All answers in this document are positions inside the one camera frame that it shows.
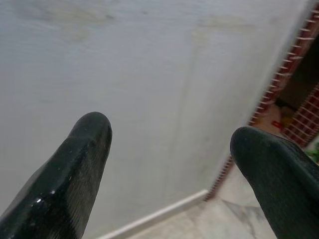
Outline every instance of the green plant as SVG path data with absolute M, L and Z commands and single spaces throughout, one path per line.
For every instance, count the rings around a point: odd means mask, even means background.
M 306 155 L 315 163 L 319 163 L 319 142 L 315 144 L 314 149 L 306 149 Z

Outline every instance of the marble floor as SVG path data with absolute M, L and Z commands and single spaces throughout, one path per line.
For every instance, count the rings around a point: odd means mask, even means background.
M 130 239 L 275 239 L 263 211 L 234 166 L 217 197 Z

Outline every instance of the white wall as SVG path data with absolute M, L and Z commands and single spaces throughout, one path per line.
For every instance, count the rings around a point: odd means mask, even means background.
M 114 131 L 86 238 L 208 188 L 310 0 L 2 0 L 0 211 L 83 114 Z

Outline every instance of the white baseboard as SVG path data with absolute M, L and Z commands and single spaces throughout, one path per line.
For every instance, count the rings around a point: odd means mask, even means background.
M 134 221 L 118 230 L 108 233 L 98 239 L 125 239 L 130 237 L 164 219 L 167 219 L 177 213 L 180 213 L 188 208 L 200 203 L 204 200 L 208 190 L 204 189 L 195 193 L 177 203 L 171 204 L 166 208 L 160 209 L 153 214 Z

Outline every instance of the doorframe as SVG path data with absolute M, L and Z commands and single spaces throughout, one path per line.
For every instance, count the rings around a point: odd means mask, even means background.
M 270 84 L 263 93 L 260 101 L 257 103 L 247 125 L 253 125 L 269 106 L 274 103 L 276 97 L 280 94 L 292 74 L 309 50 L 313 40 L 319 33 L 319 3 L 316 3 L 304 20 L 303 26 L 299 29 L 293 44 L 290 46 L 285 58 L 279 64 L 277 71 L 273 74 Z M 208 201 L 216 195 L 221 184 L 225 181 L 230 169 L 234 165 L 231 156 L 228 156 L 221 172 L 206 195 L 205 201 Z

